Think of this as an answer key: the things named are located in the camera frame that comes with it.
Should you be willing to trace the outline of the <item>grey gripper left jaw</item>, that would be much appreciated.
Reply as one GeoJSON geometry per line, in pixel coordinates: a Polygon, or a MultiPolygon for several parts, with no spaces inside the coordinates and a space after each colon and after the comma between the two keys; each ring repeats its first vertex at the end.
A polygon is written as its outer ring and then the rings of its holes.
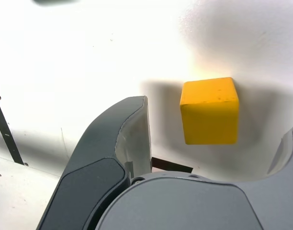
{"type": "Polygon", "coordinates": [[[152,169],[146,96],[100,114],[77,143],[38,224],[40,230],[93,230],[131,181],[152,169]]]}

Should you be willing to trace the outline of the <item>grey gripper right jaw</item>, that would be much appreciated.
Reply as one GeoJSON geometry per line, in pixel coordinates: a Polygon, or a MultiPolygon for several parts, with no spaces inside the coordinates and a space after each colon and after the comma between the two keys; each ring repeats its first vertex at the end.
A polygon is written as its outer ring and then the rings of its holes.
{"type": "Polygon", "coordinates": [[[98,230],[293,230],[293,128],[277,173],[249,182],[219,182],[189,173],[153,173],[122,192],[98,230]]]}

